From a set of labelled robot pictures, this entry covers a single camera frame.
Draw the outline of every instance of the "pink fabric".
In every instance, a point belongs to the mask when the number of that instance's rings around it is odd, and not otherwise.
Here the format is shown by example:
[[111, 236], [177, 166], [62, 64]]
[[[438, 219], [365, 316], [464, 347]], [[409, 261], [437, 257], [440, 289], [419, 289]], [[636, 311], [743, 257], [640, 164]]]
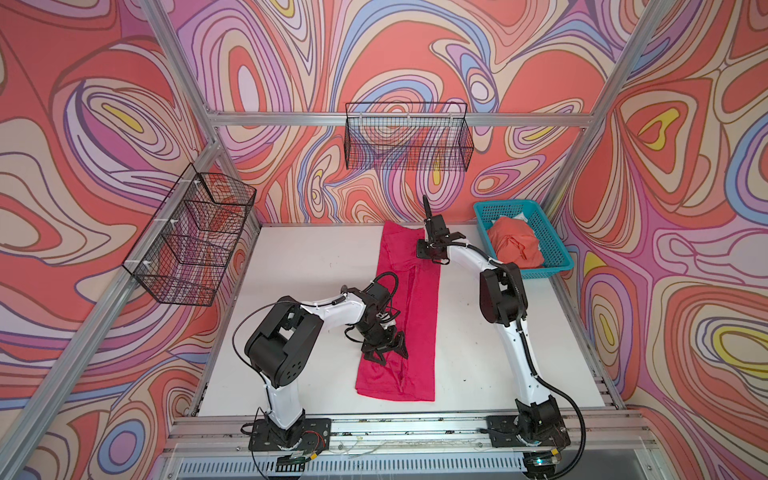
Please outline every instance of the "pink fabric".
[[[413, 230], [396, 223], [384, 224], [379, 268], [394, 272], [399, 287], [392, 305], [400, 310], [395, 322], [406, 333], [408, 359], [394, 352], [384, 354], [386, 365], [360, 359], [357, 392], [360, 395], [399, 402], [435, 401], [435, 331], [440, 266], [416, 258], [416, 242], [424, 229]], [[392, 278], [382, 284], [392, 288]]]

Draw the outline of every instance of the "laundry basket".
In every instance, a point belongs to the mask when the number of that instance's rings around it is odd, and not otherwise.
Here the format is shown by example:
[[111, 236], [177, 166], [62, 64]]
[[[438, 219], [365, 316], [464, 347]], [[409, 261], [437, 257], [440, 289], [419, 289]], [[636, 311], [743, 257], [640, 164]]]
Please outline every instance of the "laundry basket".
[[520, 269], [523, 278], [548, 278], [557, 272], [564, 272], [574, 267], [571, 255], [565, 249], [562, 240], [541, 207], [533, 200], [499, 200], [478, 202], [475, 204], [475, 215], [478, 219], [478, 231], [485, 252], [496, 258], [496, 252], [488, 238], [488, 229], [499, 217], [516, 217], [520, 213], [528, 219], [528, 225], [536, 233], [541, 254], [544, 255], [544, 265], [540, 268]]

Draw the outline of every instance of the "wire mesh basket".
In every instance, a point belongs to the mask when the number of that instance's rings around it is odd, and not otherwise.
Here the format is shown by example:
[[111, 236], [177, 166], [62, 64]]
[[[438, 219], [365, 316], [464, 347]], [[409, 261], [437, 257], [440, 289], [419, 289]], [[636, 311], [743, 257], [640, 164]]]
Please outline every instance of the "wire mesh basket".
[[159, 303], [213, 305], [255, 200], [238, 179], [196, 173], [132, 275]]
[[475, 145], [467, 104], [346, 104], [344, 160], [349, 170], [467, 171]]

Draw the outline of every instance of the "black mounting plate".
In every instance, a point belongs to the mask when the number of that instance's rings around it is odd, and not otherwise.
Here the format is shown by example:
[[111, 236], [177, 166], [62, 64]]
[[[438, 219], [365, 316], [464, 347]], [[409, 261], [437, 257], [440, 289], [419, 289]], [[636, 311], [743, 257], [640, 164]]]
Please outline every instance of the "black mounting plate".
[[[517, 426], [515, 425], [515, 419], [517, 415], [489, 415], [485, 417], [485, 422], [488, 425], [488, 430], [495, 430], [495, 432], [488, 432], [488, 436], [491, 437], [491, 447], [527, 447], [519, 438], [515, 432]], [[509, 435], [502, 435], [498, 432], [510, 432]], [[540, 447], [555, 447], [556, 445], [551, 439], [548, 439], [541, 444]]]
[[[317, 435], [306, 433], [309, 430], [322, 436], [325, 443], [322, 443]], [[304, 419], [304, 431], [304, 435], [301, 435], [301, 442], [296, 446], [295, 451], [309, 450], [320, 453], [328, 449], [331, 437], [331, 419]], [[253, 426], [253, 433], [251, 433], [248, 442], [248, 450], [251, 452], [290, 452], [290, 450], [282, 450], [274, 439], [270, 438], [270, 426], [265, 419], [256, 420], [256, 425]]]

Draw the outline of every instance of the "white table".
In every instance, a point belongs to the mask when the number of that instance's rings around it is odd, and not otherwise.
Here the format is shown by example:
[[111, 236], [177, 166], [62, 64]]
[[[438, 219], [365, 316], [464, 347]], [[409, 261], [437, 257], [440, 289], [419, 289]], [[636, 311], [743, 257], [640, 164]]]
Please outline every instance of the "white table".
[[[450, 226], [481, 246], [474, 225]], [[381, 226], [265, 227], [257, 241], [240, 297], [198, 415], [253, 415], [267, 407], [259, 376], [234, 354], [231, 335], [240, 321], [284, 295], [297, 300], [335, 296], [346, 284], [365, 288], [376, 276]], [[441, 267], [435, 401], [390, 402], [357, 394], [359, 344], [339, 327], [320, 333], [299, 376], [308, 414], [465, 412], [513, 409], [512, 372], [501, 341], [478, 308], [478, 279], [459, 265]], [[604, 406], [549, 279], [525, 280], [531, 345], [541, 377], [580, 407]], [[237, 334], [242, 348], [269, 308], [251, 317]], [[558, 397], [562, 409], [570, 406]]]

